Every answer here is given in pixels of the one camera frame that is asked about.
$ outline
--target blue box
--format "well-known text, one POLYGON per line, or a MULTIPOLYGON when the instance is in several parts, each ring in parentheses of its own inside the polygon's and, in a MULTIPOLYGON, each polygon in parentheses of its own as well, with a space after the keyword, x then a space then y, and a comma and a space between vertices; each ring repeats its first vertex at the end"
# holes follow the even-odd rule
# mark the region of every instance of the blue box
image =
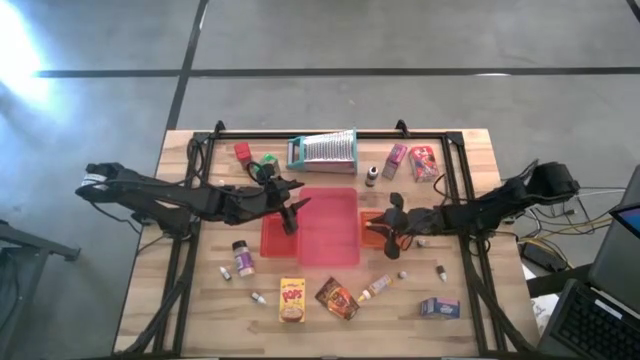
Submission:
POLYGON ((447 298, 430 298, 420 303, 420 315, 429 319, 459 319, 460 301, 447 298))

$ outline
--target brown snack box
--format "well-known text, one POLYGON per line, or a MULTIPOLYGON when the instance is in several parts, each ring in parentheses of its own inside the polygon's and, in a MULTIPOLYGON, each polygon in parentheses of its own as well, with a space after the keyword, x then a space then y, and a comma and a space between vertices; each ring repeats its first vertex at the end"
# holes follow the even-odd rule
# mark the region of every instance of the brown snack box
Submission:
POLYGON ((360 308, 360 305, 351 296, 349 290, 332 277, 320 288, 320 291, 316 294, 316 299, 329 311, 345 320, 351 320, 360 308))

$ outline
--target red box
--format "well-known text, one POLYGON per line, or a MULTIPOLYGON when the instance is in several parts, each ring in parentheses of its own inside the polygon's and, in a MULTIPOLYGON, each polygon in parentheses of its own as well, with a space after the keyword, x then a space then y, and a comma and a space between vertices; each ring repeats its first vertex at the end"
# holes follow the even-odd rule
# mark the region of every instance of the red box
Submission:
POLYGON ((233 149, 236 151, 236 158, 242 164, 242 167, 245 168, 249 161, 251 161, 251 150, 249 149, 249 143, 239 143, 236 144, 233 149))
POLYGON ((438 177, 438 166, 430 146, 414 146, 409 151, 413 179, 416 182, 435 180, 438 177))

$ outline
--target wooden table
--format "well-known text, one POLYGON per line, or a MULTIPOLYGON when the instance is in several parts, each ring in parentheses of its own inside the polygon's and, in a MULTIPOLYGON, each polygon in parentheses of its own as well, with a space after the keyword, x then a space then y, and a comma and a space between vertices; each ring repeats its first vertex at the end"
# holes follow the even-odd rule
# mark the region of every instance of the wooden table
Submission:
MULTIPOLYGON (((489 133, 485 129, 462 130, 476 195, 500 185, 489 133)), ((187 159, 186 145, 192 131, 167 133, 157 171, 157 177, 167 181, 184 178, 187 159)), ((216 141, 210 182, 224 180, 226 184, 250 184, 251 180, 235 158, 236 141, 216 141)), ((282 140, 250 141, 254 158, 271 153, 281 159, 283 177, 303 181, 307 186, 354 187, 361 209, 384 210, 389 207, 389 193, 400 192, 405 198, 405 210, 440 204, 442 197, 432 189, 432 183, 415 183, 411 167, 403 161, 393 181, 378 179, 375 187, 367 188, 364 178, 370 166, 383 167, 394 143, 407 146, 431 145, 441 172, 444 171, 442 149, 438 141, 430 140, 360 140, 358 141, 358 175, 298 173, 287 171, 286 142, 282 140)), ((299 190, 293 192, 297 200, 299 190)), ((351 269, 301 268, 295 259, 260 257, 261 220, 241 226, 204 223, 197 254, 195 277, 183 343, 183 356, 440 356, 474 355, 477 353, 473 323, 469 309, 464 271, 458 240, 453 236, 425 237, 426 249, 412 247, 400 259, 392 261, 380 250, 362 249, 360 264, 351 269), (235 273, 231 243, 246 240, 251 249, 257 274, 250 279, 235 273), (444 265, 448 282, 438 278, 435 267, 444 265), (232 269, 234 278, 223 280, 218 268, 232 269), (406 271, 408 278, 396 281, 393 287, 362 304, 351 321, 331 314, 318 301, 315 293, 329 278, 335 277, 353 295, 357 295, 383 274, 394 277, 406 271), (304 324, 278 322, 279 282, 282 277, 304 277, 307 280, 307 318, 304 324), (257 291, 267 305, 258 305, 250 298, 257 291), (427 320, 420 318, 418 304, 434 296, 457 298, 461 302, 459 320, 427 320)), ((144 231, 141 246, 157 238, 159 230, 144 231)), ((157 243, 142 253, 135 262, 129 293, 122 314, 116 350, 126 348, 158 309, 164 286, 169 242, 157 243)), ((520 258, 511 236, 492 239, 489 252, 491 267, 501 307, 514 325, 533 344, 538 331, 529 299, 520 258)), ((173 338, 174 314, 170 318, 167 339, 173 338)), ((485 329, 493 344, 488 310, 483 305, 485 329)))

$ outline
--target pink tray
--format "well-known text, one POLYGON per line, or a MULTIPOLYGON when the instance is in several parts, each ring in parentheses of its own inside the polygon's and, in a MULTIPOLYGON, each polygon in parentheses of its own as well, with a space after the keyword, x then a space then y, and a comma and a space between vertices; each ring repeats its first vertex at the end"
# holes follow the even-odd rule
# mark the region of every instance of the pink tray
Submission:
POLYGON ((298 212, 298 263, 349 266, 360 262, 358 193, 352 188, 309 188, 298 212))

